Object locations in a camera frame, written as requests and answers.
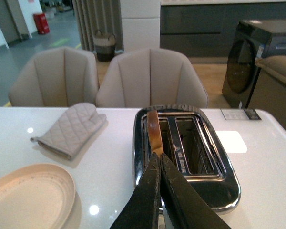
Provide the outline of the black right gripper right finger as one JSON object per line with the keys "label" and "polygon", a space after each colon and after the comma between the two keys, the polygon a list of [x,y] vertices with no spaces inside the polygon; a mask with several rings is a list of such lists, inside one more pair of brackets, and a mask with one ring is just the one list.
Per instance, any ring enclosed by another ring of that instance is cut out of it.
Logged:
{"label": "black right gripper right finger", "polygon": [[160,156],[161,195],[176,229],[229,229],[183,177],[166,154]]}

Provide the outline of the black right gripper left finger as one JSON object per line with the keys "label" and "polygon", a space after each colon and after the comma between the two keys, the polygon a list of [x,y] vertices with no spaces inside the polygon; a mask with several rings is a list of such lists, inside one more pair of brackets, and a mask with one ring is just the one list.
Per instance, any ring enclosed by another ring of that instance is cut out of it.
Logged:
{"label": "black right gripper left finger", "polygon": [[160,159],[152,153],[148,166],[129,201],[111,225],[112,229],[158,228],[160,204]]}

